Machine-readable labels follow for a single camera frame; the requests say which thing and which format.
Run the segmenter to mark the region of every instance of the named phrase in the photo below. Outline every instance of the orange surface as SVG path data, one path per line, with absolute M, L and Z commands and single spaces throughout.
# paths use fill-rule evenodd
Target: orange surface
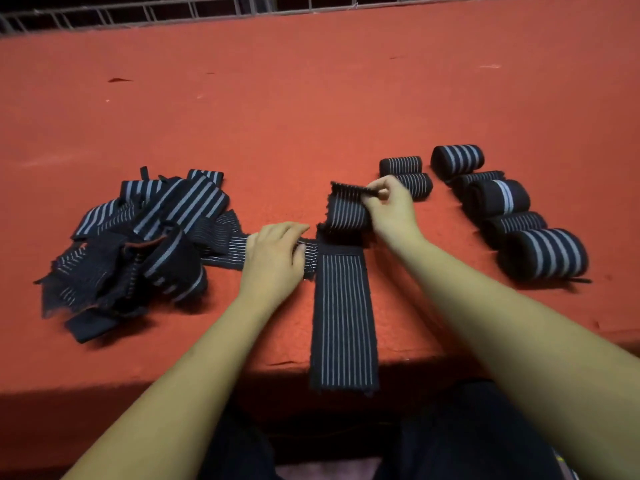
M 532 210 L 589 252 L 592 285 L 522 292 L 639 343 L 639 9 L 640 0 L 480 0 L 0 40 L 0 469 L 72 461 L 96 434 L 91 398 L 114 395 L 122 411 L 238 290 L 238 272 L 209 267 L 201 313 L 155 310 L 83 346 L 60 321 L 40 319 L 32 281 L 83 213 L 142 165 L 152 175 L 224 171 L 231 207 L 254 232 L 322 221 L 329 182 L 366 184 L 384 157 L 428 162 L 434 145 L 478 144 L 484 169 L 521 181 Z M 432 195 L 416 205 L 421 229 L 506 282 L 431 175 Z M 366 258 L 380 361 L 455 354 L 376 249 Z M 274 317 L 249 372 L 306 373 L 313 293 L 304 282 Z M 65 395 L 77 391 L 89 399 L 70 406 Z M 60 425 L 41 434 L 53 416 L 91 434 Z

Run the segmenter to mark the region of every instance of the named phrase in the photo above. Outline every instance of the wire fence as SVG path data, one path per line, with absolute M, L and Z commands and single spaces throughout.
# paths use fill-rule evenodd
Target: wire fence
M 0 13 L 0 36 L 292 15 L 448 0 L 156 0 Z

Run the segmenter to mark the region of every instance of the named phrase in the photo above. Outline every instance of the hand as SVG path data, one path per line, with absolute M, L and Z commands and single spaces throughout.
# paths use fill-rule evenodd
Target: hand
M 238 298 L 273 313 L 302 280 L 306 246 L 300 244 L 296 248 L 296 243 L 307 229 L 307 224 L 283 222 L 251 234 L 246 240 Z
M 363 194 L 362 202 L 371 214 L 373 230 L 391 250 L 400 252 L 412 240 L 422 238 L 411 193 L 396 177 L 379 178 L 368 187 L 378 190 L 378 197 Z

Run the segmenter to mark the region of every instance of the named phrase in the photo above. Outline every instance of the person's leg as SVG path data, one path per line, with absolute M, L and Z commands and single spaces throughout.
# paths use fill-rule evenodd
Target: person's leg
M 222 414 L 198 480 L 278 480 L 265 435 L 229 406 Z
M 405 420 L 374 480 L 562 480 L 551 446 L 490 381 L 460 383 Z

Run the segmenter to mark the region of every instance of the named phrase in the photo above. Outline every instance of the red surface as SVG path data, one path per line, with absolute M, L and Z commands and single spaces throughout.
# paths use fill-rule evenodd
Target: red surface
M 254 232 L 322 221 L 329 182 L 366 184 L 381 158 L 428 162 L 434 145 L 478 144 L 485 169 L 521 181 L 532 210 L 589 252 L 594 284 L 522 292 L 637 343 L 639 9 L 640 0 L 480 0 L 0 40 L 0 469 L 72 461 L 103 428 L 91 426 L 100 416 L 91 398 L 112 394 L 111 414 L 122 411 L 238 290 L 238 272 L 209 267 L 202 313 L 155 310 L 84 346 L 60 321 L 40 320 L 32 281 L 83 213 L 142 165 L 153 175 L 224 171 L 231 207 Z M 108 83 L 115 77 L 132 82 Z M 421 229 L 506 282 L 433 179 L 416 205 Z M 422 322 L 415 286 L 375 249 L 366 256 L 380 361 L 455 354 Z M 306 373 L 313 292 L 304 282 L 274 317 L 250 372 Z M 89 399 L 65 402 L 78 391 Z M 68 437 L 51 417 L 80 426 Z

